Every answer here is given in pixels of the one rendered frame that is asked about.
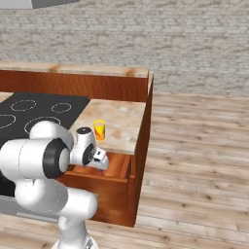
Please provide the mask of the yellow smoothie cup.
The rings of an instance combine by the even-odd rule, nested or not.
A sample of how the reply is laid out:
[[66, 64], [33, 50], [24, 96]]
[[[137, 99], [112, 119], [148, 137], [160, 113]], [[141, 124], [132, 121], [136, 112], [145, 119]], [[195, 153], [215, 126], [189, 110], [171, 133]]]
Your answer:
[[94, 121], [93, 128], [95, 132], [95, 138], [97, 140], [104, 140], [105, 139], [105, 122], [102, 120]]

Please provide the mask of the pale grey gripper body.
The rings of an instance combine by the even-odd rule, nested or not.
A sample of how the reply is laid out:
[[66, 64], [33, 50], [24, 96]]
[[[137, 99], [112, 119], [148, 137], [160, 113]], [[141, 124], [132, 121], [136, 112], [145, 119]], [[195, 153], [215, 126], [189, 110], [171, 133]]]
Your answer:
[[87, 157], [84, 159], [84, 163], [87, 167], [93, 167], [99, 170], [107, 170], [109, 168], [109, 160], [106, 155]]

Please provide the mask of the black hob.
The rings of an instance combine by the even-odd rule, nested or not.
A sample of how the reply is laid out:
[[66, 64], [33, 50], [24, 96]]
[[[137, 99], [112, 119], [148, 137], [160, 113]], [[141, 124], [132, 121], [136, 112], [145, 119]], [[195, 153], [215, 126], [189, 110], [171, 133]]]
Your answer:
[[40, 137], [52, 137], [54, 125], [69, 130], [88, 104], [85, 96], [17, 91], [0, 103], [0, 142], [28, 138], [34, 125]]

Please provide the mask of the wooden kitchen island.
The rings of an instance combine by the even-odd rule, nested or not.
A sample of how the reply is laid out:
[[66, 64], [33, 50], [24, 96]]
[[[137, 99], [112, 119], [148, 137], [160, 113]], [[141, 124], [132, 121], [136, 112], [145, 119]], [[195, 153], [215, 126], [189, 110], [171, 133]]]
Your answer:
[[0, 100], [15, 91], [84, 95], [89, 106], [71, 127], [105, 121], [108, 153], [131, 155], [136, 220], [151, 129], [154, 73], [144, 68], [0, 61]]

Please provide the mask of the open wooden drawer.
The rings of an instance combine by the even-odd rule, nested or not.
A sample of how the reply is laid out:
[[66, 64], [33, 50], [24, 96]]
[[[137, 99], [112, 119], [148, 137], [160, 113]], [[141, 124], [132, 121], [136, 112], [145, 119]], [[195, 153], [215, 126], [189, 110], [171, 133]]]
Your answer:
[[134, 177], [130, 176], [131, 155], [108, 153], [109, 168], [70, 165], [57, 180], [67, 187], [86, 190], [97, 195], [98, 207], [94, 221], [133, 227]]

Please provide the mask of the grey oven front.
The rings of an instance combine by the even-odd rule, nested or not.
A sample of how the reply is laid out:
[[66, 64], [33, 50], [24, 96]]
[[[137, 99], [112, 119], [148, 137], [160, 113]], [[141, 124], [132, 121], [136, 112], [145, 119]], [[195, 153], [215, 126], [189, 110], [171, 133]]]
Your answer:
[[58, 220], [58, 216], [54, 214], [41, 214], [26, 210], [9, 196], [0, 196], [0, 213], [49, 223], [57, 223]]

